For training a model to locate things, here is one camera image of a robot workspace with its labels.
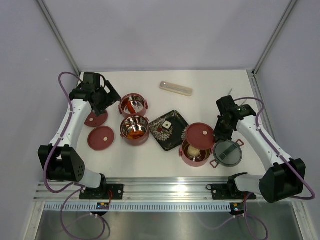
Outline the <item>red sausage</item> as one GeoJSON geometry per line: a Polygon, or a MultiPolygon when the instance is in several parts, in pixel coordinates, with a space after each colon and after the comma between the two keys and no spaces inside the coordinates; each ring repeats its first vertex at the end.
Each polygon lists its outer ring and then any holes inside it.
{"type": "Polygon", "coordinates": [[[134,109],[134,107],[133,107],[133,105],[132,105],[130,100],[127,100],[126,106],[127,106],[128,111],[130,112],[130,114],[135,114],[136,113],[136,111],[135,111],[135,109],[134,109]]]}

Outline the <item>dark red lid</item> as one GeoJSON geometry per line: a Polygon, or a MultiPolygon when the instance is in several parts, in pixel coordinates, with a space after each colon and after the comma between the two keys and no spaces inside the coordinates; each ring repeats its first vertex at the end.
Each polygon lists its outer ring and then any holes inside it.
{"type": "Polygon", "coordinates": [[[186,129],[186,140],[196,149],[211,149],[215,144],[214,130],[205,123],[193,123],[186,129]]]}
{"type": "Polygon", "coordinates": [[[86,118],[84,124],[87,127],[95,128],[103,125],[107,121],[107,119],[108,112],[106,110],[99,116],[96,116],[96,114],[92,111],[86,118]]]}
{"type": "Polygon", "coordinates": [[[96,127],[87,137],[88,146],[94,151],[106,150],[113,144],[114,140],[114,131],[108,126],[96,127]]]}

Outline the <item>metal food tongs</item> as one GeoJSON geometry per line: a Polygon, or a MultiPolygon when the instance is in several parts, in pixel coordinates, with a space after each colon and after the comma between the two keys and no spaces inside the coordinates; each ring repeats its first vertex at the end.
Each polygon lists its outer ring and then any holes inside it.
{"type": "MultiPolygon", "coordinates": [[[[228,92],[228,96],[230,96],[231,95],[231,93],[232,93],[232,91],[233,91],[233,88],[231,88],[230,90],[229,90],[229,92],[228,92]]],[[[244,100],[244,102],[242,103],[242,105],[244,105],[245,103],[246,103],[246,101],[247,101],[248,99],[245,99],[244,100]]]]}

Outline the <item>orange roasted meat piece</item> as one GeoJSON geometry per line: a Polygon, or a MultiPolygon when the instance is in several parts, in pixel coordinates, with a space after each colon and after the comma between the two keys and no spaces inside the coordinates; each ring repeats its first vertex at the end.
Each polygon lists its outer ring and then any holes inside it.
{"type": "Polygon", "coordinates": [[[126,137],[131,140],[137,139],[137,135],[134,131],[129,132],[126,137]]]}

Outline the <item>white steamed bun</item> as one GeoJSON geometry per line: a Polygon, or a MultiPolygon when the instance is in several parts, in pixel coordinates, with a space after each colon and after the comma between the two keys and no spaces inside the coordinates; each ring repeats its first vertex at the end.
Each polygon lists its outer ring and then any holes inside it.
{"type": "Polygon", "coordinates": [[[197,149],[197,148],[195,148],[195,147],[193,147],[193,146],[189,146],[188,148],[187,148],[187,154],[191,157],[191,158],[195,158],[195,157],[197,157],[199,154],[200,154],[200,150],[199,149],[197,149]]]}

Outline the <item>orange fried chicken piece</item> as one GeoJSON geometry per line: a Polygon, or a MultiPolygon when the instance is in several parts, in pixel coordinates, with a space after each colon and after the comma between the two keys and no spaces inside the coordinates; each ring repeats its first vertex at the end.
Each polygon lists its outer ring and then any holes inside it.
{"type": "Polygon", "coordinates": [[[134,137],[141,138],[144,134],[145,134],[145,132],[143,130],[137,130],[134,132],[134,137]]]}

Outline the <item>pink bowl with handles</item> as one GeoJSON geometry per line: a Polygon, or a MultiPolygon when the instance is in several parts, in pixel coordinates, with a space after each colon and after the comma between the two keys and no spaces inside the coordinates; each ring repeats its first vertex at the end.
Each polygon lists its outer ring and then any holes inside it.
{"type": "Polygon", "coordinates": [[[191,145],[187,140],[184,140],[178,153],[182,160],[191,167],[201,167],[205,165],[213,153],[213,149],[211,148],[207,150],[200,150],[200,154],[197,157],[190,157],[187,153],[189,146],[191,145]]]}

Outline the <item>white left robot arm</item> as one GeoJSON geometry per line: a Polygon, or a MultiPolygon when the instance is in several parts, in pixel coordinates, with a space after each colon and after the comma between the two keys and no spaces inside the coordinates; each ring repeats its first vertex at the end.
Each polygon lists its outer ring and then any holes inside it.
{"type": "Polygon", "coordinates": [[[43,182],[47,190],[59,194],[68,187],[77,186],[97,199],[108,194],[103,174],[86,168],[77,153],[77,145],[83,125],[90,113],[100,116],[121,100],[120,95],[99,73],[85,72],[79,84],[71,92],[63,91],[68,107],[62,123],[48,145],[38,149],[43,169],[43,182]]]}

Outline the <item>pink bowl back left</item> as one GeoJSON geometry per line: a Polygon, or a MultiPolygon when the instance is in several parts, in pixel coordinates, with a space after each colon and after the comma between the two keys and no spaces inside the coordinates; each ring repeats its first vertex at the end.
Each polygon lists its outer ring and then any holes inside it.
{"type": "Polygon", "coordinates": [[[121,99],[120,104],[118,105],[119,113],[124,118],[132,117],[132,116],[144,117],[146,115],[148,108],[149,106],[148,106],[147,100],[142,95],[137,93],[130,93],[125,95],[121,99]],[[131,101],[136,113],[130,114],[126,106],[127,100],[131,101]]]}

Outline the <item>dark pink bowl front left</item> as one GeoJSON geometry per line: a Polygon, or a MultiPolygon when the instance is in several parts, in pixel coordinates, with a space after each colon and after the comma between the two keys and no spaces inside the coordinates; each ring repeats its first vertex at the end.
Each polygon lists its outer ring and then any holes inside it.
{"type": "Polygon", "coordinates": [[[150,136],[149,119],[138,115],[125,118],[120,124],[120,136],[131,146],[143,145],[150,136]],[[144,131],[145,134],[137,139],[128,139],[128,133],[135,131],[144,131]]]}

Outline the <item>black floral square plate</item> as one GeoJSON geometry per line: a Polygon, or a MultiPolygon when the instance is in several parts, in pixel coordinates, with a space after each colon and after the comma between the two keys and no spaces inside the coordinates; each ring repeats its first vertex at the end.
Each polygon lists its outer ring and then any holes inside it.
{"type": "Polygon", "coordinates": [[[166,152],[183,143],[186,139],[186,130],[188,126],[189,124],[187,121],[177,110],[172,110],[153,120],[149,124],[151,134],[166,152]],[[172,123],[170,129],[162,127],[165,121],[172,123]]]}

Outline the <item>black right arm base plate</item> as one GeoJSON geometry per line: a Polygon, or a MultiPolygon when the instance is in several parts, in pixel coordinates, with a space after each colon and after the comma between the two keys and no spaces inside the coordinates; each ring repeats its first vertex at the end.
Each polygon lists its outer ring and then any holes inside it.
{"type": "Polygon", "coordinates": [[[213,200],[244,200],[249,194],[231,189],[226,183],[207,184],[206,189],[211,192],[213,200]]]}

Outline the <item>aluminium front rail frame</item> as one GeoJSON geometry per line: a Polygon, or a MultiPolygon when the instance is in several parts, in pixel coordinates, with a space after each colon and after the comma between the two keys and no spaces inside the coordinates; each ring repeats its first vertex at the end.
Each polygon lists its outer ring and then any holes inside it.
{"type": "MultiPolygon", "coordinates": [[[[207,185],[225,184],[227,177],[149,177],[107,178],[108,184],[123,184],[122,200],[116,202],[217,202],[207,185]]],[[[79,186],[70,186],[61,193],[51,193],[39,182],[34,202],[63,202],[79,186]]]]}

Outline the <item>left aluminium post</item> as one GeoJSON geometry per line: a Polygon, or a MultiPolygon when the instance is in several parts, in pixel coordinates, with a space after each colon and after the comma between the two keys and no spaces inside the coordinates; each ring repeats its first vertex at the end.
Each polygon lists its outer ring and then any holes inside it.
{"type": "Polygon", "coordinates": [[[49,7],[47,6],[46,2],[44,0],[35,0],[36,4],[39,7],[39,10],[41,11],[42,15],[44,16],[49,28],[51,29],[55,39],[57,40],[61,50],[63,51],[68,63],[72,67],[73,71],[79,76],[81,71],[76,63],[70,49],[68,48],[61,31],[58,28],[58,25],[56,24],[55,19],[53,18],[49,7]]]}

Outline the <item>right aluminium post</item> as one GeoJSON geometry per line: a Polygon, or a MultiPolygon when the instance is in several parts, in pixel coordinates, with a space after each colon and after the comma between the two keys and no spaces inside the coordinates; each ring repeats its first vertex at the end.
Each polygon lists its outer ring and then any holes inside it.
{"type": "Polygon", "coordinates": [[[263,66],[265,60],[267,59],[269,53],[271,52],[274,44],[276,43],[278,37],[280,36],[282,30],[284,29],[287,21],[289,20],[292,12],[294,11],[299,0],[290,0],[288,5],[286,6],[284,12],[282,13],[275,29],[273,30],[266,46],[264,47],[262,54],[260,55],[257,63],[255,64],[253,70],[251,71],[254,77],[257,76],[261,67],[263,66]]]}

